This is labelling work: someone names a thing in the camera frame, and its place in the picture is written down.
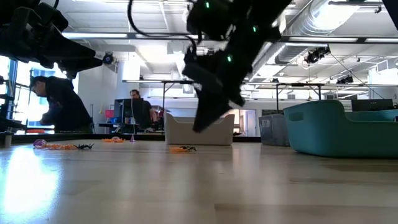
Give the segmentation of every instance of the orange toy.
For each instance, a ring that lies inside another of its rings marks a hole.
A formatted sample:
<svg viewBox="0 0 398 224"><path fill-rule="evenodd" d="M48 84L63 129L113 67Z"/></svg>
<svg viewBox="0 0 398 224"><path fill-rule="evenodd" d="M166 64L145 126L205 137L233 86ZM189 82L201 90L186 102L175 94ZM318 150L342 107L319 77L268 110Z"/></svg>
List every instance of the orange toy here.
<svg viewBox="0 0 398 224"><path fill-rule="evenodd" d="M106 143L124 143L124 139L121 139L119 137L113 137L111 139L102 139L102 141Z"/></svg>
<svg viewBox="0 0 398 224"><path fill-rule="evenodd" d="M41 149L50 149L50 150L76 150L77 147L68 144L68 145L61 145L61 144L45 144L41 147Z"/></svg>
<svg viewBox="0 0 398 224"><path fill-rule="evenodd" d="M171 153L187 153L192 151L196 152L197 149L195 147L190 147L190 146L170 147Z"/></svg>

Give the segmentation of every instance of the red object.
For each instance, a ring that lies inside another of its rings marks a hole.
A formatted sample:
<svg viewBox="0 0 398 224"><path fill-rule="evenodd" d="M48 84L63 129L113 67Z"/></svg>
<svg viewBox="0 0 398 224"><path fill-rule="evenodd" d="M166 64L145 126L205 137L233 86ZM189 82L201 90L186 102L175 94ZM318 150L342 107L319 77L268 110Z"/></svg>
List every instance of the red object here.
<svg viewBox="0 0 398 224"><path fill-rule="evenodd" d="M106 118L113 118L114 117L114 110L105 110L105 117Z"/></svg>
<svg viewBox="0 0 398 224"><path fill-rule="evenodd" d="M45 131L43 129L31 129L31 130L27 130L26 132L29 134L32 134L32 133L44 134L45 133Z"/></svg>

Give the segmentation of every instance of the toy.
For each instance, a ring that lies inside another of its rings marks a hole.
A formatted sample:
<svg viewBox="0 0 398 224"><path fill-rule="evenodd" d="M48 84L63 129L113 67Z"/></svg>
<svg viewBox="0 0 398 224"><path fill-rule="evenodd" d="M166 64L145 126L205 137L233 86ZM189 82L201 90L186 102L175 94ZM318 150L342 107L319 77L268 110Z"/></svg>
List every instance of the toy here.
<svg viewBox="0 0 398 224"><path fill-rule="evenodd" d="M85 144L79 144L78 146L75 146L77 149L80 149L80 150L91 150L91 148L93 148L93 146L94 146L94 143L93 144L88 144L88 145L85 145Z"/></svg>
<svg viewBox="0 0 398 224"><path fill-rule="evenodd" d="M119 137L113 137L111 139L102 139L102 141L106 143L124 143L124 139L121 139Z"/></svg>
<svg viewBox="0 0 398 224"><path fill-rule="evenodd" d="M170 147L171 153L186 153L197 151L197 149L193 146L180 146L180 147Z"/></svg>
<svg viewBox="0 0 398 224"><path fill-rule="evenodd" d="M46 140L44 139L37 139L36 141L33 142L33 147L34 149L48 149L48 150L87 150L91 149L94 146L94 144L79 144L78 146L72 145L72 144L67 144L67 145L61 145L61 144L47 144Z"/></svg>
<svg viewBox="0 0 398 224"><path fill-rule="evenodd" d="M35 142L33 142L33 147L42 147L45 144L47 144L47 142L44 139L37 139Z"/></svg>
<svg viewBox="0 0 398 224"><path fill-rule="evenodd" d="M48 150L76 150L77 147L72 144L44 144L42 146L35 146L35 149L48 149Z"/></svg>

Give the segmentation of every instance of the man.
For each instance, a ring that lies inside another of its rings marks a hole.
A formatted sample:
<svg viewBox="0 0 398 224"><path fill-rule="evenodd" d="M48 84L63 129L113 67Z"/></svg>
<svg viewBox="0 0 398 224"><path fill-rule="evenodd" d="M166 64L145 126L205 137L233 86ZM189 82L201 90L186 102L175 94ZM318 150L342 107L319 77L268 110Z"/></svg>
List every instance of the man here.
<svg viewBox="0 0 398 224"><path fill-rule="evenodd" d="M136 100L141 99L141 95L139 94L138 90L131 90L130 96L132 99L136 99ZM152 105L148 101L144 100L143 107L144 107L143 111L145 111L145 112L148 111L152 122L156 122L157 115L156 115L156 111L152 108Z"/></svg>
<svg viewBox="0 0 398 224"><path fill-rule="evenodd" d="M30 88L37 96L46 97L49 103L41 125L54 125L56 133L92 133L91 118L70 80L39 76L30 81Z"/></svg>

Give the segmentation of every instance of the purple toy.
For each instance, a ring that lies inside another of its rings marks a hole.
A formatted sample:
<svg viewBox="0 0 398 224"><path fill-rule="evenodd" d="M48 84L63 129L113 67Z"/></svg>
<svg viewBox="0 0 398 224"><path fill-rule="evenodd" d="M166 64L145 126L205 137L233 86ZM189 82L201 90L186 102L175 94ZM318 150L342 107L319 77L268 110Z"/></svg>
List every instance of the purple toy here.
<svg viewBox="0 0 398 224"><path fill-rule="evenodd" d="M33 142L33 147L35 147L35 148L41 148L41 147L43 147L44 145L46 145L47 144L47 142L45 141L45 140L43 140L43 139L38 139L38 140L36 140L35 142Z"/></svg>

